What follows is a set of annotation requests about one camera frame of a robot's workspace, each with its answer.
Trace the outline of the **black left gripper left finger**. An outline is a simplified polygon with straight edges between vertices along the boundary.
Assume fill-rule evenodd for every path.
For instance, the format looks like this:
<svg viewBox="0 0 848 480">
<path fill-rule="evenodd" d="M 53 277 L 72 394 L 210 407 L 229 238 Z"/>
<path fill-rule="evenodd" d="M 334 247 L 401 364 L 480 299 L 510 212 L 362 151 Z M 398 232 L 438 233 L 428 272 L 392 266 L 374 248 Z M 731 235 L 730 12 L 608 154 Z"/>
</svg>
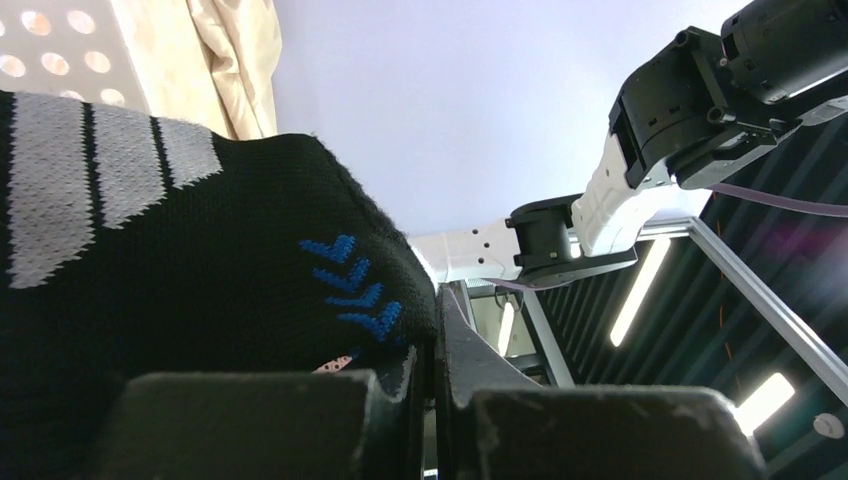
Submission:
<svg viewBox="0 0 848 480">
<path fill-rule="evenodd" d="M 89 479 L 417 479 L 414 348 L 330 373 L 156 373 L 131 380 Z"/>
</svg>

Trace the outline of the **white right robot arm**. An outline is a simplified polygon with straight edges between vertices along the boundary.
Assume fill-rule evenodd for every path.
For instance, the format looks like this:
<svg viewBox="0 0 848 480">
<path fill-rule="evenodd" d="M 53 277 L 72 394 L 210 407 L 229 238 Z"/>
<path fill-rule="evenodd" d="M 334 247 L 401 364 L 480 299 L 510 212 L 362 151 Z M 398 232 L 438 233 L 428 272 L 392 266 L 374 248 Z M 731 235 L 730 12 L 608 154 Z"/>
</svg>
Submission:
<svg viewBox="0 0 848 480">
<path fill-rule="evenodd" d="M 847 110 L 847 5 L 754 1 L 719 33 L 679 31 L 623 83 L 585 191 L 417 237 L 437 283 L 543 290 L 633 265 L 679 191 L 709 189 Z"/>
</svg>

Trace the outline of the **white plastic basket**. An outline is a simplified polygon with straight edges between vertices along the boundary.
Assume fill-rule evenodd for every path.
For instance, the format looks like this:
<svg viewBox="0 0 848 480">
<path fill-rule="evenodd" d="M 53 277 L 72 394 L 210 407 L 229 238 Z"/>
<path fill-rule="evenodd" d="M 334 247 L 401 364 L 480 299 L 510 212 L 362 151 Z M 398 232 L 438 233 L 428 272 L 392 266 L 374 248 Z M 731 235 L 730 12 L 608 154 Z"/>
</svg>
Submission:
<svg viewBox="0 0 848 480">
<path fill-rule="evenodd" d="M 149 110 L 112 1 L 3 1 L 1 88 Z"/>
</svg>

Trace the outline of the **beige cloth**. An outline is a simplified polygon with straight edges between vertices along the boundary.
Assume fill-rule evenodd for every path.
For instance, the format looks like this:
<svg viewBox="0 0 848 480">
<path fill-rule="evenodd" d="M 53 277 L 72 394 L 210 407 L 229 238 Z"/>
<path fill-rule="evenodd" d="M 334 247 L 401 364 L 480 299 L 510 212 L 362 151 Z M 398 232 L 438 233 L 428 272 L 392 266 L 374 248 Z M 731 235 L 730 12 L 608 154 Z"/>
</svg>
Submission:
<svg viewBox="0 0 848 480">
<path fill-rule="evenodd" d="M 233 139 L 277 133 L 272 75 L 283 41 L 272 2 L 110 5 L 148 113 L 198 123 Z"/>
</svg>

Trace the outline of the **black blue sock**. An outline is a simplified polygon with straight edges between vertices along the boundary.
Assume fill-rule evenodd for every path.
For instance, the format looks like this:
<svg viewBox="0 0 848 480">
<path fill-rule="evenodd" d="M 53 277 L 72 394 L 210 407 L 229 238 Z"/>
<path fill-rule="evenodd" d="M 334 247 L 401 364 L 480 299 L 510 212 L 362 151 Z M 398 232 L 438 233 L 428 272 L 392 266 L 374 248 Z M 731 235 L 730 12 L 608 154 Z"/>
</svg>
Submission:
<svg viewBox="0 0 848 480">
<path fill-rule="evenodd" d="M 123 384 L 433 338 L 436 287 L 317 138 L 1 95 L 1 475 L 77 479 Z"/>
</svg>

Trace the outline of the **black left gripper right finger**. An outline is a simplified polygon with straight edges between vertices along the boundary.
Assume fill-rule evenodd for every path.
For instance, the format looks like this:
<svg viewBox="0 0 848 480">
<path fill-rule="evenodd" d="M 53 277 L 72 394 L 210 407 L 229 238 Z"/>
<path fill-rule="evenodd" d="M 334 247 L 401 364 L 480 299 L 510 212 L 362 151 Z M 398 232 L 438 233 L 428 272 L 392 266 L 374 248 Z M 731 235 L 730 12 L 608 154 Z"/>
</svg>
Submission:
<svg viewBox="0 0 848 480">
<path fill-rule="evenodd" d="M 763 479 L 766 464 L 720 393 L 676 386 L 542 386 L 438 294 L 443 479 Z"/>
</svg>

